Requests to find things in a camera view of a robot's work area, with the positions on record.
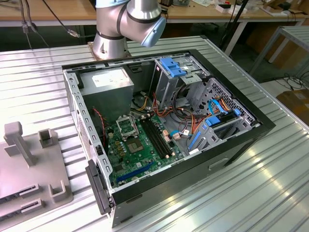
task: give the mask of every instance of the ram slot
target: ram slot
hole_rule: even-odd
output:
[[[147,134],[150,142],[154,146],[155,150],[159,154],[161,159],[164,159],[166,155],[170,155],[171,151],[167,147],[166,143],[164,142],[163,138],[156,130],[155,126],[153,125],[152,121],[147,119],[144,121],[140,121],[141,126],[143,127],[145,133]]]
[[[162,136],[158,132],[158,130],[155,127],[155,125],[153,124],[153,122],[150,119],[148,119],[146,121],[146,123],[148,124],[150,130],[153,132],[155,137],[158,139],[159,143],[161,144],[162,148],[164,149],[164,152],[166,152],[167,155],[170,155],[172,153],[170,147],[167,146],[166,142],[164,141],[164,139],[162,138]]]

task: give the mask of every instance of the black handle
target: black handle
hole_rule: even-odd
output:
[[[112,204],[108,199],[108,195],[106,194],[105,189],[103,188],[103,184],[101,182],[97,167],[93,160],[88,161],[88,167],[86,167],[86,173],[90,181],[91,188],[95,195],[98,208],[102,215],[106,213],[110,213],[112,210]]]

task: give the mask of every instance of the table leg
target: table leg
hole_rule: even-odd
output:
[[[278,39],[279,35],[280,35],[280,30],[281,28],[277,28],[275,33],[272,35],[272,37],[270,38],[270,40],[267,42],[266,46],[263,48],[263,50],[261,51],[261,53],[259,54],[259,56],[256,58],[251,70],[249,71],[249,74],[252,75],[254,73],[254,71],[257,69],[257,67],[259,66],[259,64],[261,63],[261,61],[263,60],[263,58],[266,56],[267,52],[270,50],[270,48],[272,47],[272,45],[275,43],[275,41]]]
[[[247,25],[247,21],[241,22],[238,25],[230,43],[228,44],[226,50],[224,51],[224,53],[227,54],[228,56],[231,54],[235,44],[237,43],[237,41],[238,41],[240,35],[242,34],[243,30],[245,29],[246,25]]]
[[[297,22],[295,24],[295,26],[301,26],[303,24],[303,20]],[[277,50],[275,51],[275,53],[271,56],[271,58],[269,59],[269,63],[274,62],[274,60],[277,58],[277,56],[280,54],[280,52],[284,49],[284,47],[287,45],[287,43],[289,42],[289,39],[284,39],[283,42],[280,44],[280,46],[277,48]]]

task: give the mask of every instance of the metal frame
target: metal frame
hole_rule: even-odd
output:
[[[134,57],[197,49],[277,126],[229,167],[116,230],[308,231],[309,127],[207,39],[161,39],[148,49],[129,42],[128,47]],[[85,174],[87,162],[67,106],[61,72],[61,65],[94,61],[88,46],[0,55],[1,116],[25,122],[25,135],[47,127],[57,131],[74,195],[70,204],[7,231],[109,230],[110,219],[100,215]]]
[[[282,42],[282,44],[279,46],[278,50],[274,53],[273,56],[277,57],[277,55],[282,51],[282,49],[285,47],[288,41],[294,42],[295,44],[297,44],[298,46],[302,47],[307,52],[309,52],[309,26],[278,27],[275,33],[269,39],[268,43],[265,45],[264,49],[256,58],[251,70],[249,71],[250,75],[252,75],[254,71],[257,69],[257,67],[260,65],[263,58],[266,56],[267,52],[271,49],[271,47],[273,46],[273,44],[276,42],[276,40],[279,38],[280,35],[285,36],[285,40]],[[305,63],[300,68],[296,76],[299,76],[307,66],[308,63]]]

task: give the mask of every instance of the blue plastic clip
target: blue plastic clip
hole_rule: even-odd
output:
[[[211,127],[212,125],[219,123],[220,120],[217,118],[217,116],[211,116],[207,118],[205,122],[209,127]]]
[[[187,73],[183,71],[172,58],[161,58],[163,67],[170,72],[172,77],[185,76]]]
[[[213,110],[212,110],[212,107],[211,107],[211,103],[215,103],[216,104],[216,106],[218,107],[218,109],[220,110],[220,112],[222,112],[222,113],[224,113],[224,114],[228,114],[228,112],[227,111],[225,111],[223,108],[222,108],[222,106],[220,105],[220,103],[217,101],[217,100],[210,100],[209,102],[208,102],[208,108],[209,108],[209,111],[211,112],[211,114],[212,115],[214,115],[214,113],[213,113]]]
[[[190,143],[190,145],[189,145],[189,150],[193,147],[193,145],[194,145],[194,143],[197,141],[197,139],[199,138],[199,136],[201,135],[201,132],[199,131],[197,134],[196,134],[196,136],[195,136],[195,138],[193,139],[193,141]]]
[[[234,113],[236,114],[237,117],[241,115],[241,112],[239,109],[234,109]]]

